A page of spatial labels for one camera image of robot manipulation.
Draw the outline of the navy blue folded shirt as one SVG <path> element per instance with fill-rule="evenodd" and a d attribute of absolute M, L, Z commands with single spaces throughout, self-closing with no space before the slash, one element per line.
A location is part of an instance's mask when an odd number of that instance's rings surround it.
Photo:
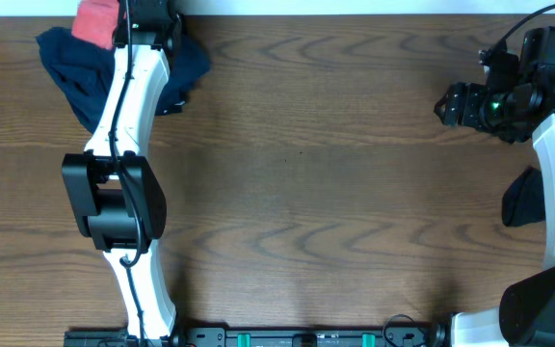
<path fill-rule="evenodd" d="M 114 52 L 79 40 L 63 27 L 53 27 L 41 33 L 36 41 L 43 67 L 65 95 L 79 122 L 93 133 L 114 79 Z M 191 38 L 183 35 L 155 115 L 180 113 L 187 94 L 209 70 L 208 55 Z"/>

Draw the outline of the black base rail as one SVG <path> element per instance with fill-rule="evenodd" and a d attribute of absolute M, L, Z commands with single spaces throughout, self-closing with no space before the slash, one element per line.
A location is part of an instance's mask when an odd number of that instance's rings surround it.
<path fill-rule="evenodd" d="M 378 330 L 190 329 L 172 337 L 144 339 L 149 347 L 434 347 L 441 343 L 426 328 L 393 325 Z"/>

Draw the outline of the red printed t-shirt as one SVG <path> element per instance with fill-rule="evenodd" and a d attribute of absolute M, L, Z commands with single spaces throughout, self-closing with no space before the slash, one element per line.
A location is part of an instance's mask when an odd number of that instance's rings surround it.
<path fill-rule="evenodd" d="M 110 50 L 118 25 L 118 0 L 81 0 L 71 34 L 79 39 Z"/>

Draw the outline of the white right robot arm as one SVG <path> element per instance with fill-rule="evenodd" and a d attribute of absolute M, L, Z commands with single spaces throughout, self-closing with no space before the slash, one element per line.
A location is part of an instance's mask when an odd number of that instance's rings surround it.
<path fill-rule="evenodd" d="M 455 314 L 439 329 L 441 346 L 555 346 L 555 77 L 500 92 L 456 83 L 437 102 L 446 125 L 488 132 L 507 142 L 530 139 L 542 182 L 542 271 L 510 285 L 498 307 Z"/>

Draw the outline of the black t-shirt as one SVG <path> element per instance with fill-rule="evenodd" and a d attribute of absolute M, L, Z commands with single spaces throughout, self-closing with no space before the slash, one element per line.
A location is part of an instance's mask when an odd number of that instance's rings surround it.
<path fill-rule="evenodd" d="M 505 227 L 522 227 L 544 221 L 542 172 L 528 167 L 503 195 L 502 222 Z"/>

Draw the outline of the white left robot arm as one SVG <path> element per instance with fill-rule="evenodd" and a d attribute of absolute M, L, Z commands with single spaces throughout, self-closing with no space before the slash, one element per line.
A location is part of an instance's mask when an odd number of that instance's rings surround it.
<path fill-rule="evenodd" d="M 112 267 L 127 310 L 118 331 L 71 331 L 67 346 L 177 346 L 176 308 L 159 239 L 165 195 L 147 151 L 158 99 L 170 74 L 181 19 L 169 1 L 122 1 L 114 33 L 115 73 L 98 127 L 62 175 L 80 233 Z"/>

